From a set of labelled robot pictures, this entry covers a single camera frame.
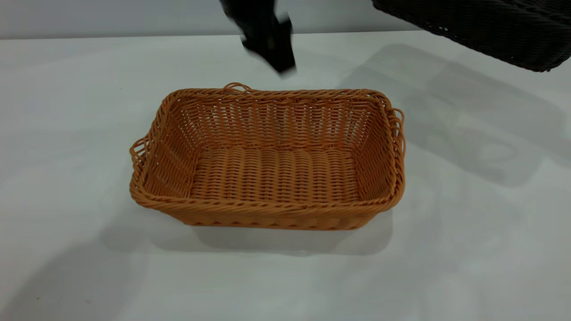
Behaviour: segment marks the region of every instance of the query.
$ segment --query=white tabletop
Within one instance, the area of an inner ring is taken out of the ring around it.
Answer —
[[[533,73],[423,31],[0,41],[0,319],[569,320],[571,62]],[[138,206],[128,149],[168,93],[370,88],[407,189],[356,231],[190,227]]]

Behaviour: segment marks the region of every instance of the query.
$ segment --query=orange wicker basket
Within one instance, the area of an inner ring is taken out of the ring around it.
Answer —
[[[190,225],[352,230],[403,195],[403,120],[367,89],[175,91],[131,148],[131,195]]]

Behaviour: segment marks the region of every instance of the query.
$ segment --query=woven basket bottom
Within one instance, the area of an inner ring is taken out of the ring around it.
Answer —
[[[270,202],[355,202],[350,151],[233,147],[200,154],[191,198]]]

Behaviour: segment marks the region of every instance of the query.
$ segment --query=black object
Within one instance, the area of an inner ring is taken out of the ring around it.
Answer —
[[[373,0],[375,8],[533,71],[571,57],[571,0]]]
[[[220,0],[226,15],[234,20],[246,37],[242,44],[262,56],[277,72],[295,67],[289,19],[278,21],[275,0]]]

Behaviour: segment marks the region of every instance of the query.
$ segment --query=wicker basket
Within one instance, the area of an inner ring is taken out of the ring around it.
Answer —
[[[571,0],[373,0],[375,8],[513,65],[571,56]]]
[[[179,90],[131,148],[131,195],[190,225],[359,228],[404,192],[395,112],[373,90]]]

